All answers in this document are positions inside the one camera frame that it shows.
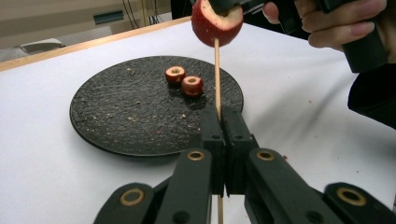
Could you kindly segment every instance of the speckled plate surface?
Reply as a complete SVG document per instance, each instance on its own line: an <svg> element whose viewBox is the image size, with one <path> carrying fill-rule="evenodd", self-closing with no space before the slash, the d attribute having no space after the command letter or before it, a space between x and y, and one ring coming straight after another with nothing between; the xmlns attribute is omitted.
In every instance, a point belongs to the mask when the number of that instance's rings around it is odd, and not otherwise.
<svg viewBox="0 0 396 224"><path fill-rule="evenodd" d="M201 77L204 95L184 97L164 71L183 66ZM165 156L189 147L200 132L200 110L215 104L215 65L192 58L154 56L111 66L85 82L70 105L77 133L90 144L127 156ZM221 103L242 111L243 94L221 69Z"/></svg>

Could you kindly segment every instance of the wooden skewer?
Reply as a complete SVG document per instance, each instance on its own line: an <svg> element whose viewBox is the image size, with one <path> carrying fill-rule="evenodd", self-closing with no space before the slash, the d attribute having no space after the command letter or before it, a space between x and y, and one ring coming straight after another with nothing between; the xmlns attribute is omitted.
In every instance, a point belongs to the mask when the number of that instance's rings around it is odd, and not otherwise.
<svg viewBox="0 0 396 224"><path fill-rule="evenodd" d="M218 111L219 120L221 118L221 99L220 99L220 56L219 56L219 40L215 38L215 88L216 88L216 109ZM223 224L223 200L218 195L218 218L219 224Z"/></svg>

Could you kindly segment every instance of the hand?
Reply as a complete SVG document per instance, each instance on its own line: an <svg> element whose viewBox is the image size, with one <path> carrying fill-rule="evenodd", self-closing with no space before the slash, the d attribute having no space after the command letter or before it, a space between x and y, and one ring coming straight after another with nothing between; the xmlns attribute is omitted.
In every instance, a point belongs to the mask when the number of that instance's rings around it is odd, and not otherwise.
<svg viewBox="0 0 396 224"><path fill-rule="evenodd" d="M341 45L370 34L376 25L390 63L396 63L396 1L356 0L341 5L329 14L318 10L316 0L294 1L303 29L311 35L309 44L315 48L342 50ZM278 9L272 2L262 8L265 18L278 24ZM367 21L374 18L375 24Z"/></svg>

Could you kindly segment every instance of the apple slice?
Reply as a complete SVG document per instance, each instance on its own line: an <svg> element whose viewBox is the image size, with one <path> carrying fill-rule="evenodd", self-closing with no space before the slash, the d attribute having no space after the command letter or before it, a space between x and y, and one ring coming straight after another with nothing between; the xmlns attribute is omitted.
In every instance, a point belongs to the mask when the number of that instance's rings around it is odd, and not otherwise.
<svg viewBox="0 0 396 224"><path fill-rule="evenodd" d="M181 66L173 66L166 69L165 77L170 85L179 86L186 77L186 70Z"/></svg>
<svg viewBox="0 0 396 224"><path fill-rule="evenodd" d="M181 82L181 92L188 97L199 97L204 93L204 82L200 77L185 77Z"/></svg>
<svg viewBox="0 0 396 224"><path fill-rule="evenodd" d="M220 47L229 44L238 35L243 22L244 12L240 6L221 15L216 14L208 0L198 0L192 7L192 30L209 47L214 47L215 38Z"/></svg>

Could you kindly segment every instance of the table surface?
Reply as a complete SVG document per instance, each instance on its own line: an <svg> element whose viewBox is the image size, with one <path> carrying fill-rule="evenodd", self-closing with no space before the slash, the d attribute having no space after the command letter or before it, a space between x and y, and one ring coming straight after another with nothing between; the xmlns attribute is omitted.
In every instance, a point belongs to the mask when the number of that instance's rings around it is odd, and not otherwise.
<svg viewBox="0 0 396 224"><path fill-rule="evenodd" d="M92 223L118 187L154 187L172 174L176 156L104 152L80 138L69 118L71 100L89 78L158 55L214 63L214 49L184 18L0 64L0 223ZM343 53L244 24L220 49L220 67L241 86L243 116L261 147L287 156L315 189L347 182L392 207L396 132L348 110L357 75ZM225 198L224 213L225 223L249 223L242 196Z"/></svg>

